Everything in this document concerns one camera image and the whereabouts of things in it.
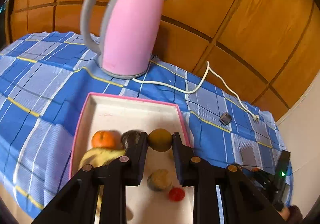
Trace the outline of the person's right hand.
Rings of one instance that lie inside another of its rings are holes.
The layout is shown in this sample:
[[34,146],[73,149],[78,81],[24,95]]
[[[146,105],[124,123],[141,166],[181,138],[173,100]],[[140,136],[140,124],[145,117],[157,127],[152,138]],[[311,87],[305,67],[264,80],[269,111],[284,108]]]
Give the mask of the person's right hand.
[[278,213],[288,224],[300,224],[303,221],[302,213],[297,206],[284,207]]

